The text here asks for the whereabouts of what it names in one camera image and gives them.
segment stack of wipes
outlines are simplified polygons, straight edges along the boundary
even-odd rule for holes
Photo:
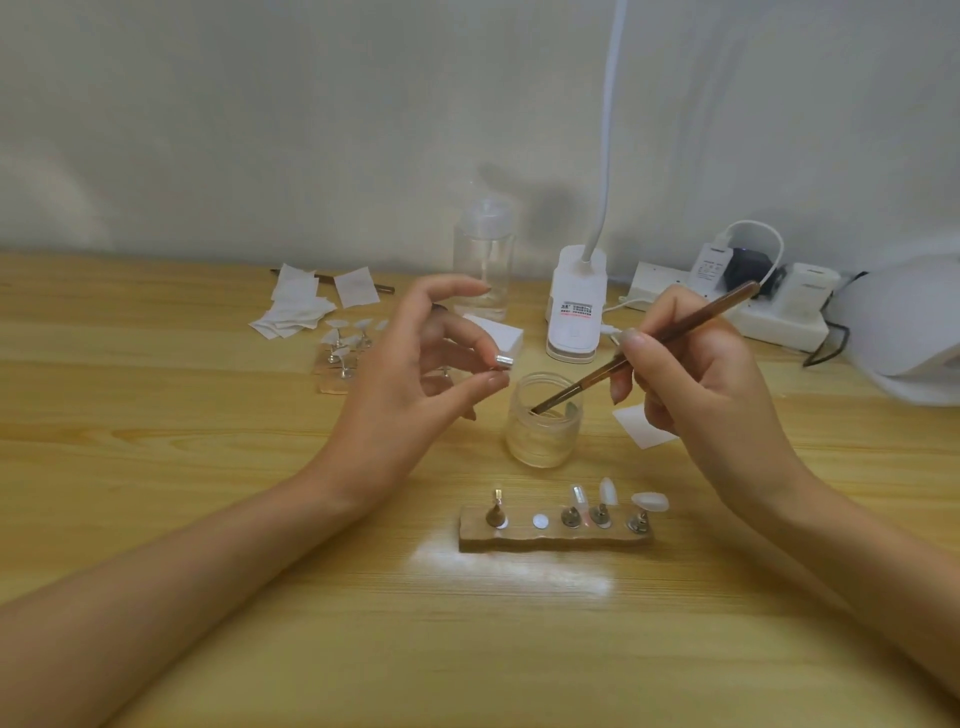
[[[270,297],[274,304],[251,326],[268,339],[293,336],[302,328],[316,328],[336,305],[317,296],[317,279],[313,271],[302,271],[283,264]]]

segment gray wall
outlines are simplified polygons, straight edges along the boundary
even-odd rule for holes
[[[517,269],[583,242],[612,0],[6,0],[0,241],[442,269],[482,182]],[[960,249],[960,2],[633,0],[611,270],[727,223],[842,269]]]

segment person's right hand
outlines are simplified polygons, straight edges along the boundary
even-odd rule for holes
[[[625,400],[635,377],[647,393],[650,424],[679,435],[720,498],[742,515],[789,496],[808,471],[786,439],[754,356],[729,322],[714,319],[667,347],[650,335],[705,304],[682,286],[664,291],[639,329],[621,335],[634,371],[611,378],[611,396],[614,404]]]

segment transparent plastic bottle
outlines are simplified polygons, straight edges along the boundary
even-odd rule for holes
[[[514,210],[508,201],[485,197],[464,210],[453,230],[453,271],[484,281],[490,291],[455,299],[457,313],[503,321],[515,240]]]

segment power strip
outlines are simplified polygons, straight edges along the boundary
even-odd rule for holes
[[[686,285],[689,275],[689,271],[641,262],[636,266],[630,293],[624,299],[630,302],[626,305],[645,311],[669,286],[676,283]],[[712,300],[718,295],[707,294],[704,298]],[[736,329],[748,338],[779,344],[800,352],[815,352],[829,333],[824,317],[819,311],[798,318],[784,317],[780,314],[776,300],[775,296],[773,300],[747,301],[725,315]]]

